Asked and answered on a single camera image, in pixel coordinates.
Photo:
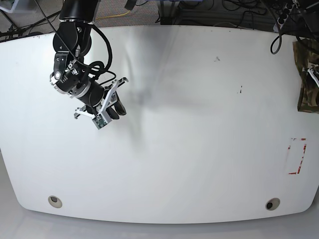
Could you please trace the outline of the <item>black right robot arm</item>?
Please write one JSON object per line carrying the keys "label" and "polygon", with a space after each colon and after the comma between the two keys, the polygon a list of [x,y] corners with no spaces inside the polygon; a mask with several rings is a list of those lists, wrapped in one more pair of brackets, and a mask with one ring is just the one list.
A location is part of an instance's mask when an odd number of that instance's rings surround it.
{"label": "black right robot arm", "polygon": [[[68,94],[84,103],[84,112],[94,118],[101,117],[101,107],[105,106],[107,116],[117,120],[126,114],[126,110],[114,89],[116,78],[109,80],[109,86],[97,82],[101,75],[110,72],[113,60],[112,48],[107,37],[94,24],[99,3],[98,0],[64,2],[59,17],[59,28],[55,30],[53,38],[55,57],[51,83],[58,92]],[[84,63],[84,57],[92,46],[92,30],[96,31],[106,44],[107,63]]]}

